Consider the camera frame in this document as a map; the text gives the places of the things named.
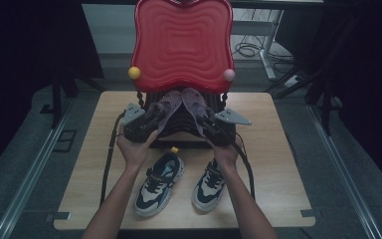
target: shoe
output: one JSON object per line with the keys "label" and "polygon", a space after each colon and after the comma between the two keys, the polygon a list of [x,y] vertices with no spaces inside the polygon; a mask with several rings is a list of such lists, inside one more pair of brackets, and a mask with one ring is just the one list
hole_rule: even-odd
{"label": "shoe", "polygon": [[184,162],[173,152],[166,152],[147,169],[147,179],[139,189],[134,211],[142,217],[162,211],[169,201],[172,186],[184,173]]}
{"label": "shoe", "polygon": [[192,193],[192,203],[200,211],[213,210],[222,198],[225,179],[219,165],[213,159],[206,167],[206,172],[201,176]]}
{"label": "shoe", "polygon": [[165,117],[158,124],[158,132],[163,132],[166,127],[167,121],[172,117],[172,115],[178,110],[182,104],[182,96],[178,91],[171,91],[167,93],[160,101],[153,103],[149,106],[147,113],[151,114],[155,111],[163,111]]}
{"label": "shoe", "polygon": [[198,132],[201,136],[205,137],[203,127],[197,122],[197,116],[214,120],[215,113],[212,109],[207,107],[206,101],[201,94],[192,88],[187,88],[182,91],[182,102],[194,119]]}

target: wavy ridged pattern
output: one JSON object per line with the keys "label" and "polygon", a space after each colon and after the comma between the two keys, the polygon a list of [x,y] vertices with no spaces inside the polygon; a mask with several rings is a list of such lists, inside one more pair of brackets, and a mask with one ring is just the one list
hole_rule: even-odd
{"label": "wavy ridged pattern", "polygon": [[221,94],[231,83],[223,73],[234,69],[230,50],[232,10],[224,0],[200,0],[181,7],[167,0],[143,0],[135,12],[137,42],[134,83],[146,93],[192,87]]}

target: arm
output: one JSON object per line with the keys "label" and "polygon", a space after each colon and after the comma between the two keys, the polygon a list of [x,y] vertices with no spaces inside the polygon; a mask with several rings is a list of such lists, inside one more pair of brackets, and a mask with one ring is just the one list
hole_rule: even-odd
{"label": "arm", "polygon": [[[236,142],[239,146],[242,145],[238,138]],[[212,144],[212,146],[228,186],[242,237],[245,239],[279,238],[238,174],[235,166],[238,153],[231,145],[220,147]]]}
{"label": "arm", "polygon": [[145,143],[133,143],[123,135],[117,139],[116,144],[125,160],[125,170],[95,213],[83,235],[84,239],[116,238],[135,179],[147,157],[148,148],[156,137],[157,131]]}

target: wooden board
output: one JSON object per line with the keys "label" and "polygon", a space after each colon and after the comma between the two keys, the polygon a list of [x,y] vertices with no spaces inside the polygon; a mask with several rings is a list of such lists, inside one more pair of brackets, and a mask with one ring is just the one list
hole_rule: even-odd
{"label": "wooden board", "polygon": [[[101,179],[106,162],[111,130],[117,116],[128,103],[137,103],[133,92],[105,92],[101,95],[76,166],[64,194],[59,212],[70,212],[67,220],[55,220],[57,229],[85,229],[98,209]],[[301,210],[311,206],[291,155],[287,139],[275,105],[269,94],[228,93],[227,108],[252,121],[252,125],[237,125],[243,137],[253,169],[257,203],[274,227],[312,226],[314,217],[302,217]],[[176,137],[186,136],[180,133]],[[133,201],[145,172],[164,151],[152,149],[137,177],[121,225],[124,229],[168,228],[236,228],[238,227],[229,193],[226,190],[218,207],[209,213],[194,209],[191,194],[204,173],[212,149],[179,149],[185,162],[185,173],[174,185],[166,208],[150,218],[141,218],[133,212]],[[249,187],[248,173],[241,159],[238,170]],[[107,193],[124,168],[120,151],[113,153],[107,181]]]}

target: forearm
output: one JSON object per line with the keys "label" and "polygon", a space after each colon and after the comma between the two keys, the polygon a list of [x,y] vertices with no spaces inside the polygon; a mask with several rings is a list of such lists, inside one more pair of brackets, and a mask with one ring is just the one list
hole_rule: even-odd
{"label": "forearm", "polygon": [[96,212],[83,238],[116,238],[138,169],[126,169]]}
{"label": "forearm", "polygon": [[235,167],[222,170],[241,235],[245,239],[278,238],[274,228],[251,196]]}

